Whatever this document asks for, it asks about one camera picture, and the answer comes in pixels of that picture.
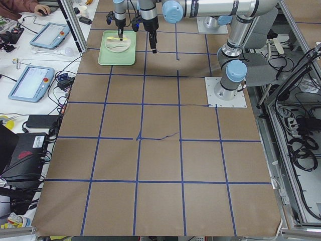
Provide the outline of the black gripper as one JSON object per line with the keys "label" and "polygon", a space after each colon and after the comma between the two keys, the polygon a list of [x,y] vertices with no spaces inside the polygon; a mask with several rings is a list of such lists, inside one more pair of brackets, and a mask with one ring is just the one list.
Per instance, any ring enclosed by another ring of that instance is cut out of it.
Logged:
{"label": "black gripper", "polygon": [[148,39],[150,48],[153,53],[157,53],[156,31],[159,28],[156,9],[140,9],[140,22],[143,23],[144,29],[149,32]]}
{"label": "black gripper", "polygon": [[123,28],[126,26],[126,13],[118,13],[114,11],[115,24],[118,27],[119,40],[123,40]]}

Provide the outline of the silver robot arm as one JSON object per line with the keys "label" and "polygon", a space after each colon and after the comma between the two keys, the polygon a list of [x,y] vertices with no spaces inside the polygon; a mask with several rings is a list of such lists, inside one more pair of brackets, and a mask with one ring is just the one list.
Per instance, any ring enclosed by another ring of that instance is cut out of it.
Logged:
{"label": "silver robot arm", "polygon": [[118,27],[118,37],[123,40],[123,30],[126,26],[126,8],[124,0],[113,0],[115,24]]}
{"label": "silver robot arm", "polygon": [[232,100],[247,73],[246,65],[239,59],[241,50],[250,34],[253,20],[270,12],[276,1],[162,1],[164,19],[172,24],[182,18],[232,17],[227,42],[221,47],[217,58],[222,78],[214,88],[222,100]]}

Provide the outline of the operator hand on mouse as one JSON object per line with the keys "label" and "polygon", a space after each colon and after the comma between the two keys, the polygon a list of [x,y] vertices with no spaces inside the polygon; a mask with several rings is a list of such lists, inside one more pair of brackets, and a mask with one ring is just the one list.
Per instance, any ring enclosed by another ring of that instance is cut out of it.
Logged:
{"label": "operator hand on mouse", "polygon": [[34,13],[39,16],[47,16],[51,13],[51,9],[47,5],[38,4],[34,8]]}

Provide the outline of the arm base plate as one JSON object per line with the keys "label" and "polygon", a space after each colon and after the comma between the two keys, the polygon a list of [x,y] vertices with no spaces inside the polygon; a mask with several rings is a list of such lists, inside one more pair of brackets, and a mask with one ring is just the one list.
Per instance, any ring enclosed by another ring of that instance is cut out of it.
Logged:
{"label": "arm base plate", "polygon": [[214,17],[197,17],[199,34],[227,35],[227,25],[219,25]]}
{"label": "arm base plate", "polygon": [[221,77],[205,77],[208,106],[246,108],[242,84],[236,90],[226,90],[221,86]]}

